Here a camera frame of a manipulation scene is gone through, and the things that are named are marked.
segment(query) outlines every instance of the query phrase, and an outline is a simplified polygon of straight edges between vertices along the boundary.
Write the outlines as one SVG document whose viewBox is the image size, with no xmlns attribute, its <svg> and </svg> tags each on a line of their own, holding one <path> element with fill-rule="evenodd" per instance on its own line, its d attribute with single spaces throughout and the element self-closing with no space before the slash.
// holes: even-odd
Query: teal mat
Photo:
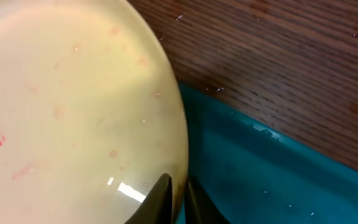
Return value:
<svg viewBox="0 0 358 224">
<path fill-rule="evenodd" d="M 180 90 L 189 173 L 231 223 L 358 224 L 358 172 L 183 84 Z"/>
</svg>

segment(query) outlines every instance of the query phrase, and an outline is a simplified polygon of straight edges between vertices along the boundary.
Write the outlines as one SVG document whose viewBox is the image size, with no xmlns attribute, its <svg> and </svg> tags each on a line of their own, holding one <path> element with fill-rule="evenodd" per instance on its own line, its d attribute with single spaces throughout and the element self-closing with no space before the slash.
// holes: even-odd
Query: cream-colored bowl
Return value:
<svg viewBox="0 0 358 224">
<path fill-rule="evenodd" d="M 165 172 L 179 205 L 187 163 L 172 69 L 129 3 L 0 1 L 0 224 L 124 223 Z"/>
</svg>

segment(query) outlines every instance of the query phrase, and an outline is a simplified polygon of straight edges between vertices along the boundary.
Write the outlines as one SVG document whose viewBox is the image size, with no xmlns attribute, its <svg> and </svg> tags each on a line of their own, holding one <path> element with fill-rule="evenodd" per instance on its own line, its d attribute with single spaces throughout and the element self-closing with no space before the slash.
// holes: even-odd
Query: wooden table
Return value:
<svg viewBox="0 0 358 224">
<path fill-rule="evenodd" d="M 178 79 L 358 170 L 358 0 L 129 0 Z"/>
</svg>

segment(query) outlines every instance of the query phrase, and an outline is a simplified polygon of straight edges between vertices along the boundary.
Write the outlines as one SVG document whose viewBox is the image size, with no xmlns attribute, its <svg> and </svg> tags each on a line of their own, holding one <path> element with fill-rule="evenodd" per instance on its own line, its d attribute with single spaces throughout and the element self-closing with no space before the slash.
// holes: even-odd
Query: dark wood grain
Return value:
<svg viewBox="0 0 358 224">
<path fill-rule="evenodd" d="M 130 0 L 176 76 L 358 170 L 358 0 Z"/>
</svg>

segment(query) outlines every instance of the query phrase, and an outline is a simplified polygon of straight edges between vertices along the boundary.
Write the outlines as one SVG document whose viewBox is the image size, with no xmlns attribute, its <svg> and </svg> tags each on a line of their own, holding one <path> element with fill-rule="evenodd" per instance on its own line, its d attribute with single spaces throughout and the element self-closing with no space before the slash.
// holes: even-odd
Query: blue surface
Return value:
<svg viewBox="0 0 358 224">
<path fill-rule="evenodd" d="M 358 172 L 183 84 L 180 90 L 189 173 L 231 223 L 358 224 Z"/>
</svg>

